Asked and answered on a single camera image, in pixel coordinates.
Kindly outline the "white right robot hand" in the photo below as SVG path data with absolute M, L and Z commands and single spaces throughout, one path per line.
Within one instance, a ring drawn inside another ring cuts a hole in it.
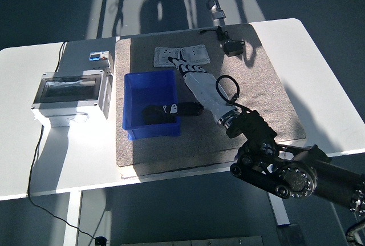
M 169 57 L 184 78 L 184 82 L 204 109 L 209 110 L 217 124 L 229 128 L 239 113 L 234 100 L 229 99 L 217 79 L 201 66 Z

